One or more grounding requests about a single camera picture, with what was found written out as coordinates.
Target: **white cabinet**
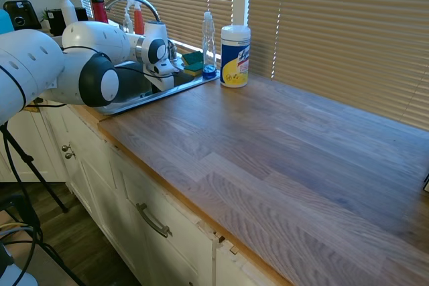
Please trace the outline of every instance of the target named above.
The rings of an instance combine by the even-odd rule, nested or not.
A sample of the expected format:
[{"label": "white cabinet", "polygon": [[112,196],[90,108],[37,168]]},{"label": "white cabinet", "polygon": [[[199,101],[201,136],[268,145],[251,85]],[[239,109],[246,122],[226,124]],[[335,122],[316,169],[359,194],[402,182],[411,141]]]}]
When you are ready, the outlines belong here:
[{"label": "white cabinet", "polygon": [[[98,223],[98,216],[95,212],[95,205],[88,178],[84,172],[82,159],[80,158],[81,153],[78,145],[73,142],[72,136],[64,121],[63,113],[67,110],[67,107],[61,109],[45,109],[43,111],[44,122],[50,132],[51,142],[57,150],[58,165],[61,165],[63,169],[66,170],[64,176],[67,177],[68,187],[78,197],[94,221]],[[67,152],[61,150],[63,145],[70,147]],[[74,156],[70,159],[65,159],[64,156],[66,153],[74,153]]]},{"label": "white cabinet", "polygon": [[216,250],[216,286],[275,286],[259,269],[225,240]]},{"label": "white cabinet", "polygon": [[[215,273],[214,234],[198,227],[199,219],[176,203],[147,174],[119,155],[113,158],[123,195],[135,208],[137,230],[145,234],[153,285],[211,286]],[[156,231],[167,226],[167,237]]]},{"label": "white cabinet", "polygon": [[63,145],[74,153],[60,160],[68,186],[142,285],[273,285],[68,107],[44,113],[58,154]]},{"label": "white cabinet", "polygon": [[[9,120],[7,128],[22,149],[34,158],[34,165],[47,182],[66,181],[61,169],[56,166],[56,160],[52,160],[56,157],[56,151],[40,113],[21,111]],[[2,134],[0,138],[0,182],[16,182],[7,160]],[[38,182],[38,178],[10,144],[9,148],[21,180]]]}]

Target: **stainless steel sink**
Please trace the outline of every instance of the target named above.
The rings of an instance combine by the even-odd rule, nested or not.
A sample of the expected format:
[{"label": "stainless steel sink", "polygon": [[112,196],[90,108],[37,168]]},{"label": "stainless steel sink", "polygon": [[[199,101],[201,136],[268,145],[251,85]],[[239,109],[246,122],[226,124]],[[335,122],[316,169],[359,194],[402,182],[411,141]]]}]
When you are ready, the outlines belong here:
[{"label": "stainless steel sink", "polygon": [[216,80],[220,76],[219,71],[215,77],[209,79],[202,76],[187,75],[183,72],[175,73],[174,87],[171,90],[158,92],[157,88],[142,73],[134,71],[143,71],[143,66],[140,63],[126,62],[116,66],[116,68],[121,84],[117,98],[107,106],[94,108],[104,115],[117,114],[133,109],[137,106]]}]

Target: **tripod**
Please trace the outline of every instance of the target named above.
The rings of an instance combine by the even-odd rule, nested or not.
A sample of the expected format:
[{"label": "tripod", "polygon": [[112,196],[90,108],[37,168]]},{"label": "tripod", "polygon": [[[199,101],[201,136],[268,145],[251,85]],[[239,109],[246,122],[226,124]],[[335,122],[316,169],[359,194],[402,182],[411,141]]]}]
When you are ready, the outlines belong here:
[{"label": "tripod", "polygon": [[24,193],[25,197],[27,198],[27,200],[29,200],[29,196],[28,196],[28,193],[27,193],[27,190],[26,190],[24,184],[22,183],[21,179],[19,178],[18,172],[16,171],[15,167],[13,166],[13,160],[12,160],[12,156],[10,154],[8,143],[10,143],[12,145],[12,147],[15,149],[15,151],[17,151],[17,153],[21,157],[22,161],[24,161],[28,165],[28,167],[33,171],[34,175],[39,179],[40,183],[43,184],[43,186],[49,192],[51,197],[55,200],[57,205],[59,205],[59,207],[61,208],[63,213],[68,212],[68,208],[61,202],[61,200],[55,194],[55,192],[52,191],[51,187],[48,185],[46,180],[40,174],[39,170],[33,164],[34,158],[31,155],[28,155],[24,152],[24,150],[21,148],[19,143],[15,140],[15,138],[9,132],[9,130],[7,129],[7,122],[4,125],[0,125],[0,131],[3,134],[3,140],[5,143],[5,150],[6,150],[7,158],[9,160],[12,172],[13,172],[14,176],[16,177],[16,180],[18,181],[18,184],[19,184],[22,192]]}]

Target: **faucet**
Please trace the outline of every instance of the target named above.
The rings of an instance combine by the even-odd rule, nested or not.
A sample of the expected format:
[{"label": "faucet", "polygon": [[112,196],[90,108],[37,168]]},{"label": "faucet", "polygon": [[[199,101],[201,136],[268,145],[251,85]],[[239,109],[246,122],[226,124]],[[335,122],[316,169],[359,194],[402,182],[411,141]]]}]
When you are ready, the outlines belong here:
[{"label": "faucet", "polygon": [[[112,6],[114,4],[116,4],[117,2],[120,2],[122,0],[109,0],[108,2],[106,2],[105,4],[105,9],[106,11],[110,11],[110,8],[112,8]],[[143,3],[155,16],[156,21],[161,21],[160,15],[159,13],[156,11],[156,8],[147,0],[134,0],[134,1],[138,1],[139,3]]]},{"label": "faucet", "polygon": [[[105,4],[106,11],[110,11],[110,8],[112,8],[112,6],[114,4],[116,4],[120,1],[122,1],[122,0],[109,0],[108,2],[106,2],[106,4]],[[161,21],[159,13],[156,11],[156,8],[154,7],[154,5],[152,5],[149,1],[147,1],[147,0],[134,0],[134,1],[138,1],[139,3],[143,3],[153,13],[156,21]],[[176,53],[177,53],[176,45],[174,45],[173,41],[168,39],[168,59],[170,59],[171,61],[176,61]]]}]

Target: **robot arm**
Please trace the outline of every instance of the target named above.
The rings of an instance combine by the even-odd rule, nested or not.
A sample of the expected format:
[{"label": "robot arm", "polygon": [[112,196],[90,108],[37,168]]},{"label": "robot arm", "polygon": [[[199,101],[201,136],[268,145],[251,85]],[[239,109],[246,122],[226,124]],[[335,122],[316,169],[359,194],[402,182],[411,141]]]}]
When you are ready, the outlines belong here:
[{"label": "robot arm", "polygon": [[67,104],[106,106],[120,83],[116,64],[143,63],[160,90],[173,87],[175,71],[167,54],[167,29],[147,22],[146,33],[126,34],[97,21],[77,21],[64,30],[62,44],[46,34],[23,29],[0,35],[0,124],[37,96]]}]

